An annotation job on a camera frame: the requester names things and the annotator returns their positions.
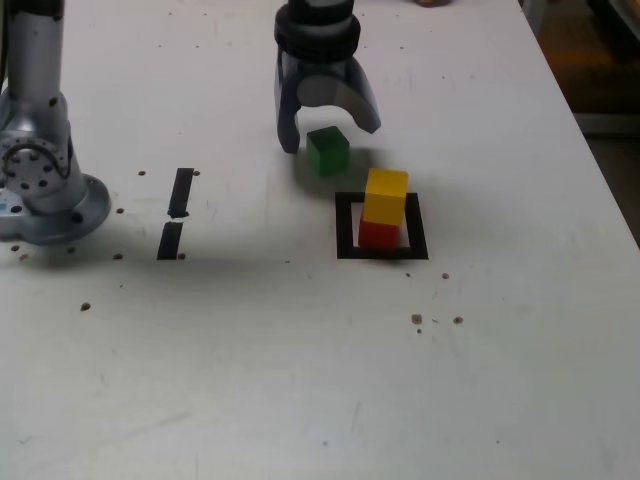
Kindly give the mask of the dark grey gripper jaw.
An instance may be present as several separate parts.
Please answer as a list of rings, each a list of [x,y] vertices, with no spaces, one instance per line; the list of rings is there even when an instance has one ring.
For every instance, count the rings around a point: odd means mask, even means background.
[[[301,81],[300,62],[279,47],[274,83],[276,126],[280,145],[287,154],[296,154],[300,145],[296,115],[301,109],[298,98]]]

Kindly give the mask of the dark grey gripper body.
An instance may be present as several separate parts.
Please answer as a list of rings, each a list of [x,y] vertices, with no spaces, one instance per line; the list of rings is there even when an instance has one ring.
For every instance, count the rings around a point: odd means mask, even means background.
[[[353,83],[351,73],[353,61],[353,57],[333,63],[313,63],[293,58],[291,60],[292,82],[299,84],[311,76],[322,75],[337,79],[347,85],[351,85]]]

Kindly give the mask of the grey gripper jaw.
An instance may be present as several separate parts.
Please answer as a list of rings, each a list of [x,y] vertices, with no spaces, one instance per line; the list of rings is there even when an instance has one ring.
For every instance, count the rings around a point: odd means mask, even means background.
[[[361,130],[373,134],[381,127],[381,120],[369,81],[355,58],[351,73],[351,85],[328,76],[311,76],[300,83],[298,98],[304,107],[338,107],[346,111]]]

